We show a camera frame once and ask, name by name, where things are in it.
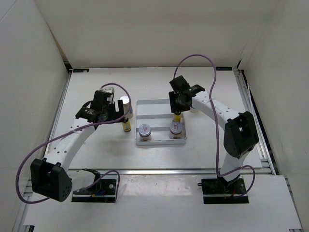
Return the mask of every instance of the black mounting plate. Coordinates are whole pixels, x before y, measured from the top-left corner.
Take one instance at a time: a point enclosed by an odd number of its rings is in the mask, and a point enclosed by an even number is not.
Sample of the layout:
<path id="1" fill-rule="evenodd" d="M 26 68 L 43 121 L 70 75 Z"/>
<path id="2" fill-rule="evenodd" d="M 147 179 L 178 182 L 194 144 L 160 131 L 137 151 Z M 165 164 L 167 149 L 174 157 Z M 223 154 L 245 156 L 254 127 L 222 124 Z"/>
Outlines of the black mounting plate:
<path id="1" fill-rule="evenodd" d="M 248 196 L 231 197 L 232 194 L 240 195 L 246 191 L 245 182 L 239 178 L 228 190 L 222 191 L 222 183 L 217 178 L 202 179 L 204 204 L 246 204 L 249 203 Z"/>
<path id="2" fill-rule="evenodd" d="M 116 194 L 116 179 L 101 179 L 97 185 L 100 184 L 100 189 L 96 192 L 90 190 L 74 191 L 71 202 L 86 202 L 86 203 L 113 203 Z M 92 194 L 105 191 L 102 195 L 92 196 Z"/>

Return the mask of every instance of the jar lid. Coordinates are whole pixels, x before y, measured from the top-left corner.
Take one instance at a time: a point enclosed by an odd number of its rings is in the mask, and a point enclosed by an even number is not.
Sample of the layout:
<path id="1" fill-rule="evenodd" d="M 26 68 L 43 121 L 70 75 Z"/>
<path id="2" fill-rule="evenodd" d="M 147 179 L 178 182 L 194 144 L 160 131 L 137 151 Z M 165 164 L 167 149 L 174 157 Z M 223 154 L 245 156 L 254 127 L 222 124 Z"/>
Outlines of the jar lid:
<path id="1" fill-rule="evenodd" d="M 151 128 L 149 125 L 147 124 L 140 125 L 139 134 L 141 137 L 147 137 L 150 135 L 150 133 L 151 133 Z"/>
<path id="2" fill-rule="evenodd" d="M 124 105 L 130 103 L 129 97 L 128 97 L 127 95 L 124 95 L 124 96 L 120 97 L 120 100 L 122 100 L 122 103 L 123 103 Z"/>
<path id="3" fill-rule="evenodd" d="M 183 130 L 183 126 L 180 122 L 172 122 L 169 126 L 169 130 L 173 134 L 180 134 Z"/>

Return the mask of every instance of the white tray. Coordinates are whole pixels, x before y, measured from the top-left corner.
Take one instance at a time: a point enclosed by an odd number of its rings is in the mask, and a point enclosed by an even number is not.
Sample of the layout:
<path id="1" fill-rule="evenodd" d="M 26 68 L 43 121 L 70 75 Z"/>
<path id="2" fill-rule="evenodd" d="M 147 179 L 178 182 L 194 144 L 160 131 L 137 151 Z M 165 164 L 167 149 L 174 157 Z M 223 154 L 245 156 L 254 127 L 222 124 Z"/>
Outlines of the white tray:
<path id="1" fill-rule="evenodd" d="M 181 123 L 183 125 L 180 139 L 170 139 L 169 126 L 174 114 L 170 112 L 169 99 L 139 100 L 136 102 L 136 132 L 135 139 L 137 145 L 172 145 L 185 144 L 187 140 L 183 114 Z M 140 140 L 139 127 L 148 124 L 151 127 L 151 140 Z"/>

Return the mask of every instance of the wall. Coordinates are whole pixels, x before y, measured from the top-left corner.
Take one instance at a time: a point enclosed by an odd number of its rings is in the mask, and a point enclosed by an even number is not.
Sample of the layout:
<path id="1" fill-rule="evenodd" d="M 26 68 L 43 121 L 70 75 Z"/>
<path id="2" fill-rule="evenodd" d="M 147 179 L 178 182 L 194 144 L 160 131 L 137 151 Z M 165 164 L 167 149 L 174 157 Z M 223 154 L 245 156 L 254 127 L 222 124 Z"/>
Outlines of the wall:
<path id="1" fill-rule="evenodd" d="M 281 174 L 309 231 L 309 1 L 283 0 L 245 74 Z"/>
<path id="2" fill-rule="evenodd" d="M 175 66 L 192 53 L 236 66 L 278 0 L 36 0 L 74 68 Z M 186 65 L 205 66 L 192 58 Z"/>
<path id="3" fill-rule="evenodd" d="M 0 70 L 0 227 L 10 232 L 21 204 L 17 168 L 48 138 L 68 78 L 33 0 L 0 1 Z M 22 190 L 28 177 L 29 166 L 22 172 Z"/>

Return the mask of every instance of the white tabletop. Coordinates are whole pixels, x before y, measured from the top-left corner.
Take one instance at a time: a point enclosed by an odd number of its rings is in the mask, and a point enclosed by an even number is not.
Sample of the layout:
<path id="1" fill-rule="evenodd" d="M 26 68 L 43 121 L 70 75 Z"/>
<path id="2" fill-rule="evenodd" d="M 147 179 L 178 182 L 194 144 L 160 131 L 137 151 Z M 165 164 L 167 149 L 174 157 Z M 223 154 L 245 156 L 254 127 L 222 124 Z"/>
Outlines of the white tabletop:
<path id="1" fill-rule="evenodd" d="M 300 229 L 282 176 L 258 175 L 249 204 L 203 204 L 199 175 L 121 175 L 116 203 L 30 205 L 34 232 L 288 232 Z M 244 176 L 249 186 L 252 176 Z M 42 196 L 34 194 L 32 200 Z"/>
<path id="2" fill-rule="evenodd" d="M 93 99 L 94 92 L 103 84 L 114 82 L 126 88 L 131 95 L 133 111 L 137 100 L 166 99 L 172 91 L 169 81 L 175 68 L 106 68 L 90 69 L 87 73 L 74 72 L 58 119 L 55 136 L 69 130 L 75 114 L 81 106 Z M 212 67 L 184 67 L 183 75 L 190 85 L 199 84 L 209 91 L 213 82 Z M 115 100 L 123 95 L 115 87 Z M 227 107 L 244 112 L 245 108 L 233 71 L 218 71 L 213 97 Z M 135 117 L 130 119 L 131 132 L 124 132 L 121 123 L 98 127 L 73 159 L 70 168 L 93 169 L 214 169 L 215 124 L 206 115 L 184 113 L 187 131 L 185 145 L 137 146 L 135 141 Z M 225 157 L 224 131 L 220 128 L 220 165 Z M 255 148 L 244 164 L 261 168 L 260 156 Z"/>

